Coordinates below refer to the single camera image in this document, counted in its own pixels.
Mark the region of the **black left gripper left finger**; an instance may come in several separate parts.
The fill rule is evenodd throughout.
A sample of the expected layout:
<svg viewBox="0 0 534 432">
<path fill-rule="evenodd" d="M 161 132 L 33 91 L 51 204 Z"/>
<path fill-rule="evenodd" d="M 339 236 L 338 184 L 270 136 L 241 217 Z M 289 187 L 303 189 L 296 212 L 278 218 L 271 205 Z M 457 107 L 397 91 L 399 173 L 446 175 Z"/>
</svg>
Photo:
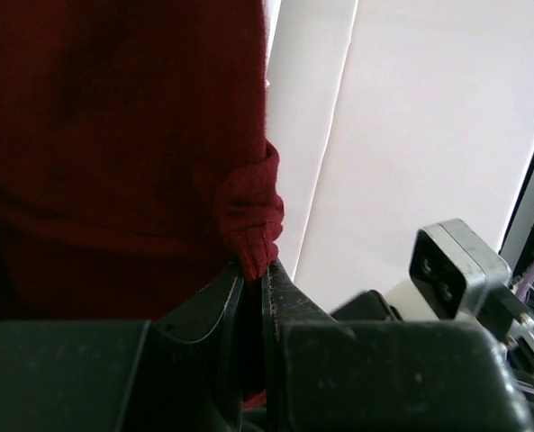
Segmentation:
<svg viewBox="0 0 534 432">
<path fill-rule="evenodd" d="M 244 277 L 228 264 L 194 297 L 153 324 L 164 385 L 160 406 L 176 431 L 239 431 Z"/>
</svg>

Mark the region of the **dark red t shirt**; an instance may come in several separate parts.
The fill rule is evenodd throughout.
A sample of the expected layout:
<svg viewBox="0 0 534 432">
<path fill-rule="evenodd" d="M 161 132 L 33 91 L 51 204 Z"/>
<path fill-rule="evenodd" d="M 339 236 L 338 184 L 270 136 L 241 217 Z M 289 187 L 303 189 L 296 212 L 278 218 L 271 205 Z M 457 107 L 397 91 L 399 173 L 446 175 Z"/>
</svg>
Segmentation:
<svg viewBox="0 0 534 432">
<path fill-rule="evenodd" d="M 0 320 L 151 319 L 276 260 L 259 1 L 0 1 Z"/>
</svg>

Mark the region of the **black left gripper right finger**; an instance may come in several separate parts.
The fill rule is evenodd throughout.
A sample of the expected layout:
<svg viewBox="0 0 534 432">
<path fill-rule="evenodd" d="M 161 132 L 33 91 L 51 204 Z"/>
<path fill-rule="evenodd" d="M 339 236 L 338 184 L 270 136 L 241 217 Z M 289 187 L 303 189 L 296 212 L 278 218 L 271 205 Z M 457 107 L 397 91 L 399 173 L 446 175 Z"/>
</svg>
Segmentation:
<svg viewBox="0 0 534 432">
<path fill-rule="evenodd" d="M 321 431 L 330 387 L 322 374 L 323 346 L 332 336 L 350 339 L 340 325 L 294 285 L 280 261 L 261 278 L 267 429 Z"/>
</svg>

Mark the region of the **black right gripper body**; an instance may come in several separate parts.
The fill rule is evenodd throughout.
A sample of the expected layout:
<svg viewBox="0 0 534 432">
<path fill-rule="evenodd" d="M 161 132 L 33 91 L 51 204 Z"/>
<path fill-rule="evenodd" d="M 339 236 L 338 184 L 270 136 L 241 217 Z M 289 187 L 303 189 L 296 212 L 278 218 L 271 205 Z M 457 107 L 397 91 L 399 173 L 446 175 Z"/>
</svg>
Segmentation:
<svg viewBox="0 0 534 432">
<path fill-rule="evenodd" d="M 383 294 L 369 290 L 339 306 L 330 314 L 335 320 L 402 321 L 400 312 L 387 302 Z"/>
</svg>

